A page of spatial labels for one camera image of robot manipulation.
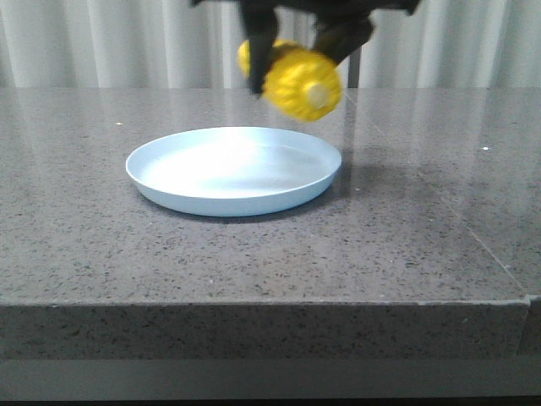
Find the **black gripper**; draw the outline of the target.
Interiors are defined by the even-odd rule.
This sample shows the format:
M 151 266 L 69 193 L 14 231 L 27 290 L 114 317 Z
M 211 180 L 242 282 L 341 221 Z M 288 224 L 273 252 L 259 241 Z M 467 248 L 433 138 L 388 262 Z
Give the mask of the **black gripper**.
M 370 15 L 377 9 L 415 13 L 420 1 L 236 1 L 249 42 L 249 89 L 263 94 L 271 65 L 271 50 L 280 27 L 277 8 L 316 17 L 314 50 L 339 65 L 372 36 Z

